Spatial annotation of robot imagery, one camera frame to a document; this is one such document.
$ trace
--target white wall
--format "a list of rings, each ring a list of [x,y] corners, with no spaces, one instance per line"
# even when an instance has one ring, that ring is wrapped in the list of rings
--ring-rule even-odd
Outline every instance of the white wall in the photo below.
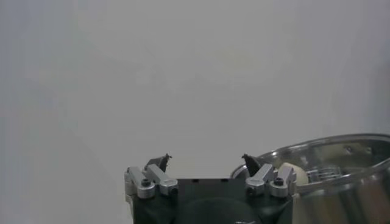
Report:
[[[123,171],[390,133],[388,0],[0,1],[0,223],[130,223]]]

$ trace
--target metal bracket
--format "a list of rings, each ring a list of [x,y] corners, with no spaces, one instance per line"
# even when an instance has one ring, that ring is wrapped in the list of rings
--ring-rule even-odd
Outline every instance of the metal bracket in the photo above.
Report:
[[[269,184],[270,194],[278,198],[287,197],[289,193],[292,194],[295,191],[296,179],[297,174],[292,167],[281,166],[277,178]]]
[[[155,164],[151,164],[146,167],[146,176],[155,181],[160,186],[161,194],[166,196],[177,194],[177,180],[170,178]]]
[[[151,198],[155,195],[155,184],[147,179],[138,167],[129,167],[124,175],[126,195]]]
[[[263,194],[265,184],[273,179],[274,167],[270,164],[264,164],[254,176],[246,178],[246,191],[251,196]]]

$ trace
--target bolt head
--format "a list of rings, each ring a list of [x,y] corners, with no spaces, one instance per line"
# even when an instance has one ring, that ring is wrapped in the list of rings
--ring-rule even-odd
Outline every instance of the bolt head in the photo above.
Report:
[[[275,184],[276,186],[282,186],[282,185],[284,184],[284,181],[283,181],[282,178],[277,177],[277,178],[274,180],[274,184]]]
[[[151,180],[146,179],[146,178],[142,179],[142,181],[141,181],[142,187],[149,187],[151,184],[152,184]]]

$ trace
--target gray background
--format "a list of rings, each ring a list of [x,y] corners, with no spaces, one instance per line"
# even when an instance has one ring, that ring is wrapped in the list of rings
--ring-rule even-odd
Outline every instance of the gray background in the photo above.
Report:
[[[390,133],[388,0],[0,1],[0,223],[130,223],[123,171]]]

